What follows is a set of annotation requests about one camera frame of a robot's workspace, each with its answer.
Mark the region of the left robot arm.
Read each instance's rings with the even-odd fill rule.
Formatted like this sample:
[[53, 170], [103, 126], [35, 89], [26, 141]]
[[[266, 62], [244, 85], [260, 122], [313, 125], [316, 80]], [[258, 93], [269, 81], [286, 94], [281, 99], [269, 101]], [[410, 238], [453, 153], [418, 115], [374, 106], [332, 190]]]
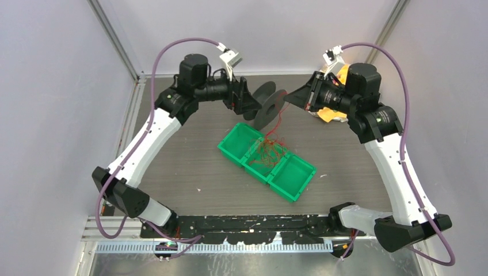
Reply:
[[173, 84], [155, 100], [145, 126], [107, 168], [96, 167], [92, 173], [103, 199], [130, 218], [152, 222], [156, 233], [163, 238], [172, 237], [176, 232], [177, 224], [172, 219], [175, 212], [138, 188], [163, 145], [198, 110], [201, 102], [222, 101], [237, 115], [262, 107], [250, 94], [247, 80], [237, 79], [233, 74], [234, 67], [242, 60], [240, 54], [228, 50], [220, 59], [223, 67], [220, 75], [214, 77], [209, 73], [206, 56], [186, 55], [173, 77]]

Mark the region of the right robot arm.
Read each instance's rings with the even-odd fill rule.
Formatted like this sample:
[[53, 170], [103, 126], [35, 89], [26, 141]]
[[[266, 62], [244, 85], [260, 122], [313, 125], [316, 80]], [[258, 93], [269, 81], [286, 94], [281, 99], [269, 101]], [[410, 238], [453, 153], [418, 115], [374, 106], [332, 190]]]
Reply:
[[316, 71], [284, 100], [306, 111], [329, 108], [346, 114], [350, 129], [378, 169], [392, 210], [380, 212], [346, 202], [330, 209], [329, 230], [336, 236], [359, 230], [395, 252], [449, 229], [452, 221], [430, 203], [414, 172], [405, 173], [411, 164], [400, 148], [404, 130], [395, 110], [379, 101], [381, 80], [376, 67], [367, 63], [350, 65], [345, 83], [333, 73]]

